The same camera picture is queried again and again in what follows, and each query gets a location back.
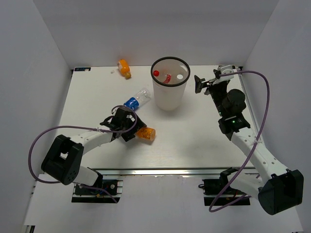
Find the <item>orange pill bottle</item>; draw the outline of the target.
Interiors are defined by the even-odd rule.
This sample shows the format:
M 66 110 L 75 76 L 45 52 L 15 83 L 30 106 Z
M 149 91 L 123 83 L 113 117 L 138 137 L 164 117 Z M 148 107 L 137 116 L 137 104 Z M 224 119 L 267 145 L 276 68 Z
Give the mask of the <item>orange pill bottle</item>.
M 149 141 L 154 141 L 155 136 L 156 136 L 156 131 L 153 128 L 145 127 L 137 131 L 136 135 L 139 138 L 146 139 Z

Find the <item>clear bottle with red label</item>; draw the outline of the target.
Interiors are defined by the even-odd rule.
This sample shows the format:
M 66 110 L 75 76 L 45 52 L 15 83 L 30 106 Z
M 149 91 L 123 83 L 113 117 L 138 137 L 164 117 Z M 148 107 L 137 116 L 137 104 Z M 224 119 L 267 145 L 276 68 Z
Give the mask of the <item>clear bottle with red label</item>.
M 164 83 L 164 84 L 169 84 L 171 79 L 172 79 L 171 74 L 166 73 L 164 71 L 160 72 L 158 70 L 154 70 L 153 75 L 156 78 L 156 80 L 158 80 L 159 82 Z

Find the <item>clear bottle with blue label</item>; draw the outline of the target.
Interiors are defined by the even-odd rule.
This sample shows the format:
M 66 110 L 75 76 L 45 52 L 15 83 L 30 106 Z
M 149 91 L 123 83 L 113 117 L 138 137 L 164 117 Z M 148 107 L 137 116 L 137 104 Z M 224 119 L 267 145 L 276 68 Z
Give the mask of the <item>clear bottle with blue label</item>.
M 139 92 L 137 92 L 134 96 L 132 96 L 129 100 L 127 100 L 123 105 L 135 111 L 150 100 L 151 100 L 150 91 L 147 88 L 143 88 Z

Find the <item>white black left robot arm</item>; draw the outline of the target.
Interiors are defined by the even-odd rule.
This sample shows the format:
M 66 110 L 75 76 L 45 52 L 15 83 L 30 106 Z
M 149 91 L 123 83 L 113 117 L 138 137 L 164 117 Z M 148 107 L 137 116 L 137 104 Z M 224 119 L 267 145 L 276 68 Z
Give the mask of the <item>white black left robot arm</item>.
M 128 142 L 136 137 L 153 141 L 156 132 L 138 117 L 135 110 L 151 99 L 151 93 L 143 88 L 123 105 L 111 110 L 111 115 L 103 120 L 97 128 L 84 128 L 85 133 L 67 137 L 58 135 L 46 157 L 41 169 L 58 182 L 68 185 L 77 183 L 91 193 L 107 193 L 101 173 L 81 166 L 82 157 L 89 151 L 121 138 Z

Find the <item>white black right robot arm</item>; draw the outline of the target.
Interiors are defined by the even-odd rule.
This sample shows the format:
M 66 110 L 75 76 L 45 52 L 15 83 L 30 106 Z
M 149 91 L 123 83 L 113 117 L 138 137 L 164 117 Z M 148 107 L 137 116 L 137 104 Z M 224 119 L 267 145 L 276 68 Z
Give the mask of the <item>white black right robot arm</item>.
M 259 173 L 255 178 L 243 173 L 240 168 L 229 168 L 219 177 L 220 194 L 239 190 L 244 196 L 257 199 L 270 215 L 275 215 L 302 203 L 304 177 L 299 170 L 290 170 L 283 165 L 256 138 L 255 132 L 244 118 L 246 108 L 245 94 L 238 89 L 227 90 L 229 81 L 217 79 L 195 79 L 195 92 L 205 89 L 221 116 L 219 128 L 228 140 L 237 146 Z

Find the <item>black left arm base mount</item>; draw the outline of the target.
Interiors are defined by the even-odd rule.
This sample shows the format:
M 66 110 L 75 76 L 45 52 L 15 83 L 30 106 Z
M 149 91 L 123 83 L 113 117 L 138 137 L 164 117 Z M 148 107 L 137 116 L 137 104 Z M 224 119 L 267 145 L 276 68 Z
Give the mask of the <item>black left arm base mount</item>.
M 123 189 L 123 180 L 103 180 L 101 189 L 90 189 L 76 184 L 72 203 L 118 203 Z

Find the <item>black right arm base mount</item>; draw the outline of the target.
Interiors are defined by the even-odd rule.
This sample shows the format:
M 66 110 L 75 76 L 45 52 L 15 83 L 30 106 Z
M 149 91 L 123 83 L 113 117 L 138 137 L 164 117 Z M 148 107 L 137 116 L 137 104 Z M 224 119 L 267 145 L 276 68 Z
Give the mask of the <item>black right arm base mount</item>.
M 202 184 L 198 185 L 198 188 L 203 190 L 204 193 L 204 206 L 210 206 L 214 200 L 214 198 L 218 195 L 218 193 L 222 190 L 222 188 L 228 183 L 230 180 L 228 175 L 237 172 L 236 168 L 229 168 L 220 173 L 219 178 L 217 179 L 204 179 L 202 180 Z M 240 190 L 233 189 L 231 187 L 227 188 L 225 192 L 217 199 L 215 202 L 215 206 L 223 206 L 232 201 L 238 200 L 242 197 L 241 200 L 237 201 L 233 205 L 235 206 L 247 206 L 250 205 L 249 197 L 241 192 Z

